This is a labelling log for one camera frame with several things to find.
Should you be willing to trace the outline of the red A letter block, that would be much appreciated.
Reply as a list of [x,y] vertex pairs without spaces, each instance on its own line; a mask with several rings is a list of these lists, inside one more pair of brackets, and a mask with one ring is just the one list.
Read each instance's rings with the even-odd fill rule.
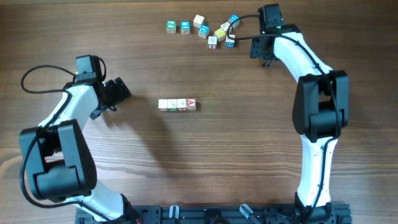
[[195,98],[187,98],[187,110],[196,110],[197,100]]

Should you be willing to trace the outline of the blue block far right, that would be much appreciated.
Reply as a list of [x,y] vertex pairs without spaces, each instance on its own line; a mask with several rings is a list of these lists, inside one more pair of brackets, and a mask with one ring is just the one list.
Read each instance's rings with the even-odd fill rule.
[[231,27],[235,29],[239,25],[239,16],[236,14],[231,15],[228,22],[231,25]]

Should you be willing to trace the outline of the white block red V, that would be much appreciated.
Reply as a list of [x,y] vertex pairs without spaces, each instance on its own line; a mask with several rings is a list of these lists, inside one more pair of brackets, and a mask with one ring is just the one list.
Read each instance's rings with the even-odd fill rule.
[[179,98],[177,100],[177,109],[179,111],[186,111],[187,110],[187,99],[186,98]]

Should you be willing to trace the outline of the blue L letter block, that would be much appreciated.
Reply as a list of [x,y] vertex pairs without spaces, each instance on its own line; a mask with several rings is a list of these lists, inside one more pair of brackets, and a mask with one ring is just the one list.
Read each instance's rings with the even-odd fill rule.
[[181,30],[181,34],[189,34],[190,33],[190,21],[181,21],[180,22],[180,30]]

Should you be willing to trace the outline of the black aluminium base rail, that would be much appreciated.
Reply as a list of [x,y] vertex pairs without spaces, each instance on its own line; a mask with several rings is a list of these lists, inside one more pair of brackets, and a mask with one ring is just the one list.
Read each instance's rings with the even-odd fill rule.
[[[140,216],[136,221],[123,223],[302,223],[306,214],[293,204],[272,204],[268,206],[250,206],[242,204],[233,207],[170,207],[134,206]],[[76,210],[75,223],[97,222],[95,218],[81,209]],[[351,210],[348,204],[329,204],[318,207],[312,213],[308,223],[351,224]]]

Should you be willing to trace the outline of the white block green side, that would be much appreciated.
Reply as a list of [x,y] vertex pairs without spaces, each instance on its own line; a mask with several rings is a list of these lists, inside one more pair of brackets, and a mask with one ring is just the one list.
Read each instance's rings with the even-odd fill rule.
[[167,109],[169,111],[177,111],[177,99],[168,99],[167,100]]

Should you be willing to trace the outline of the green Z letter block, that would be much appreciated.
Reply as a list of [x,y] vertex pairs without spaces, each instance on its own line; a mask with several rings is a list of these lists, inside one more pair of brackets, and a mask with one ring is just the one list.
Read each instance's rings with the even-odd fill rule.
[[166,29],[168,34],[175,34],[177,30],[176,21],[168,20],[166,23]]

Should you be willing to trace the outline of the white block blue side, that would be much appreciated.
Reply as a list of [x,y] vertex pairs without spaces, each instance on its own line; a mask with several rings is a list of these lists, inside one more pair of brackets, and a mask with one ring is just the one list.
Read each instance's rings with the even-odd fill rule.
[[223,23],[222,25],[220,25],[220,27],[222,28],[222,30],[223,30],[225,33],[227,33],[227,32],[231,33],[232,30],[233,30],[233,28],[230,27],[230,25],[231,25],[231,24],[230,24],[229,22],[225,22],[225,23]]

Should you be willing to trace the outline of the blue D letter block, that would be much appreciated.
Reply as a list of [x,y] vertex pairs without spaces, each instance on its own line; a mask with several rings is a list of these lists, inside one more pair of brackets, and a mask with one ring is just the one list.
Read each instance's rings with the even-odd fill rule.
[[208,26],[201,25],[199,30],[198,30],[198,36],[203,38],[203,39],[206,39],[208,37],[209,31],[210,31],[210,29],[209,29]]

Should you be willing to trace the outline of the yellow block in cluster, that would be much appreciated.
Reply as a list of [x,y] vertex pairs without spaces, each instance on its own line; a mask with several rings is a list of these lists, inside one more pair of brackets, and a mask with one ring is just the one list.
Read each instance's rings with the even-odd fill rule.
[[214,36],[217,38],[218,42],[221,42],[225,40],[226,32],[222,28],[219,28],[216,31],[214,31]]

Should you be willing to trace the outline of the white block blue bottom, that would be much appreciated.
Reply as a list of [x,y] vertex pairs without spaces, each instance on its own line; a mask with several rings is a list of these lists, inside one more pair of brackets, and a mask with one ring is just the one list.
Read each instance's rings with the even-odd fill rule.
[[226,36],[225,39],[225,47],[234,47],[235,46],[235,35],[230,34]]

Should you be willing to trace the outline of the white picture block top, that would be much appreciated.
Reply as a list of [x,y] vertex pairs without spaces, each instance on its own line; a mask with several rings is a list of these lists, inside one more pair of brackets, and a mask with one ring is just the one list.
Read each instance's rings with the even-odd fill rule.
[[200,28],[204,24],[205,18],[199,14],[197,14],[193,20],[193,26],[196,28]]

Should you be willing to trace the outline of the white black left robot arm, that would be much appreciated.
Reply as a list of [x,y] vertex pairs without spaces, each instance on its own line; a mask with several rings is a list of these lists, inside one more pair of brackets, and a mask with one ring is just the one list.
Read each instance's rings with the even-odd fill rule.
[[98,56],[79,56],[76,67],[52,113],[20,133],[22,194],[40,208],[77,206],[77,223],[141,223],[127,198],[98,180],[82,133],[88,119],[116,111],[131,93],[120,78],[106,80],[106,65]]

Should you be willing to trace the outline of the white block red side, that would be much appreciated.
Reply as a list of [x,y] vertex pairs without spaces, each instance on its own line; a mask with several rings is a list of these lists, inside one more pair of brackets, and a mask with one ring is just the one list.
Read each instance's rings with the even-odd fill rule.
[[168,99],[159,99],[158,109],[160,111],[167,111],[168,110]]

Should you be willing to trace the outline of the small white centre block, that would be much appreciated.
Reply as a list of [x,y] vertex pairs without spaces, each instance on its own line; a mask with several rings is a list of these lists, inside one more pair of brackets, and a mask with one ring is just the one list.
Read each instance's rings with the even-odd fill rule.
[[208,48],[209,49],[216,49],[217,48],[218,39],[215,36],[208,37]]

